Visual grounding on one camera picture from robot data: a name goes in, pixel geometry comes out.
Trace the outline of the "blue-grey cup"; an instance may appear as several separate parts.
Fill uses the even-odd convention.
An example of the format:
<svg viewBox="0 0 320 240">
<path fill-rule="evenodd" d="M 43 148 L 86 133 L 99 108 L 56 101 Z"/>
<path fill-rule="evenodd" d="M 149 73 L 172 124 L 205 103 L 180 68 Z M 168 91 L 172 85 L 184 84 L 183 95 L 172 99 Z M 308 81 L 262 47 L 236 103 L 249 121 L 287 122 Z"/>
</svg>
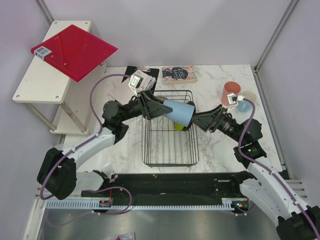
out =
<svg viewBox="0 0 320 240">
<path fill-rule="evenodd" d="M 190 124 L 195 111 L 195 107 L 193 105 L 175 100 L 165 100 L 163 104 L 172 109 L 172 112 L 164 115 L 167 119 L 184 127 L 187 127 Z"/>
</svg>

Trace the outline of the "light blue mug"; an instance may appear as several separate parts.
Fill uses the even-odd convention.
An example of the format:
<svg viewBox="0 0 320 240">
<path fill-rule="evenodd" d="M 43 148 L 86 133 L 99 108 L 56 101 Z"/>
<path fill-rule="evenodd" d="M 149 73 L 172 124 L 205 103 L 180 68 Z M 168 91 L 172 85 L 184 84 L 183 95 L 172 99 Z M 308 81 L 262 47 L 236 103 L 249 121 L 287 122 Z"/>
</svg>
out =
<svg viewBox="0 0 320 240">
<path fill-rule="evenodd" d="M 249 90 L 243 91 L 241 95 L 253 103 L 257 100 L 256 94 Z M 238 102 L 238 105 L 236 108 L 239 112 L 246 113 L 252 110 L 252 105 L 249 102 L 243 100 Z"/>
</svg>

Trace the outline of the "pink plastic cup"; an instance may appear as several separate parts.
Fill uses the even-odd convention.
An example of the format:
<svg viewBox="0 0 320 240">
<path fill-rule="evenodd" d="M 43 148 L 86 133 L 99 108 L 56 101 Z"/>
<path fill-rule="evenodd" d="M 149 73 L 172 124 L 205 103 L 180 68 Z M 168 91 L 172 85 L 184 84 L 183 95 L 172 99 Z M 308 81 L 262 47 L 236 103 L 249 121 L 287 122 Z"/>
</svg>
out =
<svg viewBox="0 0 320 240">
<path fill-rule="evenodd" d="M 223 86 L 221 104 L 227 106 L 229 104 L 227 95 L 230 93 L 239 94 L 241 92 L 241 86 L 234 81 L 228 81 Z"/>
</svg>

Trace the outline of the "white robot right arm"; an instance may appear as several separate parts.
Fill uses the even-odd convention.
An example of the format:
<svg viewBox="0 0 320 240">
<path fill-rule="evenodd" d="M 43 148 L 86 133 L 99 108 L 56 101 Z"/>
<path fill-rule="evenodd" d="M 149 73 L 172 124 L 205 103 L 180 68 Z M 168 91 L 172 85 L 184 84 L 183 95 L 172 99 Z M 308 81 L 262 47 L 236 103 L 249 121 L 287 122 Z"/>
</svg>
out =
<svg viewBox="0 0 320 240">
<path fill-rule="evenodd" d="M 191 122 L 204 132 L 219 130 L 238 145 L 234 155 L 245 170 L 233 175 L 229 191 L 235 197 L 244 195 L 274 223 L 282 240 L 318 240 L 320 208 L 311 207 L 278 173 L 259 144 L 262 125 L 252 113 L 238 124 L 222 105 L 210 111 L 195 113 Z"/>
</svg>

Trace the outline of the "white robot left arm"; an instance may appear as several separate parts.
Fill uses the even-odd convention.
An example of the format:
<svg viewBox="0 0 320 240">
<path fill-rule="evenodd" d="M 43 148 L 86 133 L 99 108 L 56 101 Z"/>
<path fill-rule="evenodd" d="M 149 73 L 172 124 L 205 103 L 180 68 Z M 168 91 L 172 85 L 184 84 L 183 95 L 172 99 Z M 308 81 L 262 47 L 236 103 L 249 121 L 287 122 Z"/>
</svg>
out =
<svg viewBox="0 0 320 240">
<path fill-rule="evenodd" d="M 80 143 L 64 149 L 53 147 L 46 152 L 37 181 L 41 184 L 40 198 L 46 200 L 44 191 L 59 200 L 67 198 L 76 188 L 77 170 L 100 151 L 121 141 L 129 127 L 124 122 L 139 116 L 154 119 L 172 113 L 173 109 L 157 99 L 150 90 L 142 91 L 129 103 L 111 100 L 104 104 L 97 133 Z"/>
</svg>

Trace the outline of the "lime green plate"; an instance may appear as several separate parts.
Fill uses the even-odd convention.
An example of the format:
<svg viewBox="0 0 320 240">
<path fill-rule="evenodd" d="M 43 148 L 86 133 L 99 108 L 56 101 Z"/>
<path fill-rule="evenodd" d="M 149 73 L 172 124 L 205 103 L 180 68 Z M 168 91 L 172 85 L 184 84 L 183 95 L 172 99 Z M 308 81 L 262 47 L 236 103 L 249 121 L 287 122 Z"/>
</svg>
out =
<svg viewBox="0 0 320 240">
<path fill-rule="evenodd" d="M 182 131 L 184 129 L 184 126 L 179 124 L 179 123 L 177 123 L 177 122 L 174 122 L 174 129 L 179 132 L 179 131 Z"/>
</svg>

